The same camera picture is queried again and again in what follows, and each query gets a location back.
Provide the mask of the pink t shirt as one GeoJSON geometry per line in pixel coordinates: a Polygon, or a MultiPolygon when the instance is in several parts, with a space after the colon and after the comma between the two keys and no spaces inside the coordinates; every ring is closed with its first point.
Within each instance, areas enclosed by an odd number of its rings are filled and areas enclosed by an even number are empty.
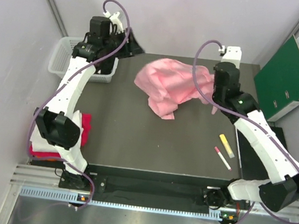
{"type": "Polygon", "coordinates": [[[148,95],[148,105],[161,119],[173,120],[180,104],[199,99],[208,104],[193,81],[192,65],[174,59],[159,59],[145,65],[134,84],[148,95]]]}

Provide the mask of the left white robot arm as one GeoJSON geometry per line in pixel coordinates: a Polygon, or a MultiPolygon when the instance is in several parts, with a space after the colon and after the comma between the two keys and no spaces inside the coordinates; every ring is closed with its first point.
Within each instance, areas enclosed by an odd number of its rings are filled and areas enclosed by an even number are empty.
{"type": "Polygon", "coordinates": [[[68,67],[54,95],[34,112],[29,152],[44,161],[61,161],[60,187],[91,189],[88,162],[81,146],[87,141],[91,116],[75,108],[88,82],[108,83],[120,59],[144,53],[120,12],[104,11],[90,20],[89,31],[72,49],[68,67]]]}

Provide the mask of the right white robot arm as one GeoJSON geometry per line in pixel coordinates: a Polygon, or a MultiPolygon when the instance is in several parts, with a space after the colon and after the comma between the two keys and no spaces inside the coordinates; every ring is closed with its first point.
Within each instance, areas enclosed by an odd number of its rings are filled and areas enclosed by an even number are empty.
{"type": "Polygon", "coordinates": [[[276,137],[252,95],[241,91],[241,48],[221,46],[219,54],[222,59],[214,67],[213,102],[223,108],[224,115],[249,142],[268,173],[264,180],[231,182],[221,190],[219,200],[226,207],[238,200],[251,200],[278,212],[299,200],[299,163],[276,137]]]}

